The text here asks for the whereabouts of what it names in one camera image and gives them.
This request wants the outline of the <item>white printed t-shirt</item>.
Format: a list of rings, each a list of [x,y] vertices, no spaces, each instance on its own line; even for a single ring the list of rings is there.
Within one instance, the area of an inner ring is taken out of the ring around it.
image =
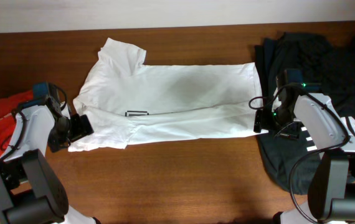
[[[146,65],[145,59],[138,46],[106,40],[73,100],[93,133],[69,151],[254,135],[249,101],[262,92],[254,63]]]

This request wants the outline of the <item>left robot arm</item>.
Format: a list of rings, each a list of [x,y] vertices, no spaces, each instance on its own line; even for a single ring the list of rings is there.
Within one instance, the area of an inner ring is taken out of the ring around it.
[[[0,223],[100,224],[70,204],[59,178],[45,158],[46,149],[57,152],[93,134],[85,115],[69,113],[57,85],[34,85],[33,99],[12,111],[16,127],[0,157]]]

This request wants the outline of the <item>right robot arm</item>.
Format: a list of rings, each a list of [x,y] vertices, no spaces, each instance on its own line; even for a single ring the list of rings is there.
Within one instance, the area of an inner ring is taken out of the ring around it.
[[[341,121],[331,98],[320,93],[320,84],[305,83],[300,70],[288,69],[276,77],[273,99],[256,108],[254,131],[274,131],[276,136],[301,122],[316,149],[298,159],[289,174],[289,184],[299,165],[311,156],[321,162],[308,189],[308,200],[294,209],[276,213],[274,223],[355,223],[355,137]],[[268,111],[274,99],[281,105]]]

